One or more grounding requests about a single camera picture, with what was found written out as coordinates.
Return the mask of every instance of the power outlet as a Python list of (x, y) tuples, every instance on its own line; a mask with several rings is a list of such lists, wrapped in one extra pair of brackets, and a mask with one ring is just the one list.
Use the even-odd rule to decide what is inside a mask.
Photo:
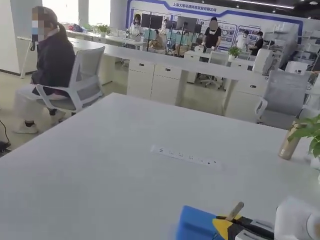
[(159, 146), (153, 145), (151, 148), (151, 152), (155, 153), (155, 154), (164, 155), (164, 156), (167, 156), (170, 158), (174, 158), (174, 159), (184, 160), (184, 161), (194, 163), (194, 164), (201, 164), (201, 165), (204, 165), (207, 167), (214, 168), (219, 171), (223, 170), (223, 165), (220, 162), (217, 162), (217, 161), (211, 160), (211, 159), (205, 159), (202, 157), (194, 156), (192, 154), (186, 154), (181, 151), (170, 150), (165, 147), (159, 147)]

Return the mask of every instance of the white sneaker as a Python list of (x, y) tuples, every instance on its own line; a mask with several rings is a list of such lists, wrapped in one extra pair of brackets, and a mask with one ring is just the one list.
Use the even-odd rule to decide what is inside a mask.
[(51, 125), (55, 126), (59, 124), (60, 120), (65, 117), (66, 113), (64, 111), (56, 110), (55, 115), (51, 116)]
[(39, 132), (37, 126), (33, 124), (32, 126), (26, 126), (25, 122), (22, 122), (18, 129), (13, 130), (16, 134), (36, 134)]

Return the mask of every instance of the ceiling light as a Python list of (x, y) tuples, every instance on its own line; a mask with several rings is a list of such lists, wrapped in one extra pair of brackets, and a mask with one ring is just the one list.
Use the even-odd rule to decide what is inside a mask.
[(264, 6), (271, 6), (277, 8), (284, 8), (284, 9), (294, 9), (294, 6), (285, 6), (285, 5), (278, 5), (278, 4), (270, 4), (265, 2), (257, 2), (257, 1), (247, 1), (247, 0), (231, 0), (235, 2), (247, 3), (247, 4), (257, 4), (257, 5), (264, 5)]

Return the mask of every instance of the yellow object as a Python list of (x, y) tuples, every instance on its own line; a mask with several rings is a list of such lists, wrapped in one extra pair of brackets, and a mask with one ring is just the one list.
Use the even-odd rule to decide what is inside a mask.
[[(234, 219), (238, 220), (241, 217), (241, 215), (237, 215)], [(224, 219), (214, 218), (212, 220), (212, 224), (215, 227), (215, 229), (219, 232), (221, 237), (223, 237), (224, 240), (228, 240), (228, 228), (230, 228), (233, 223)]]

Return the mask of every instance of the window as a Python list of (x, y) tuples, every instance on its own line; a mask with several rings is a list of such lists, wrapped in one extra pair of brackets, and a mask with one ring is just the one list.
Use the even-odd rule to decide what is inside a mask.
[(89, 0), (89, 24), (107, 24), (109, 26), (110, 8), (111, 0)]
[(52, 9), (60, 23), (79, 22), (79, 0), (42, 0), (42, 5)]

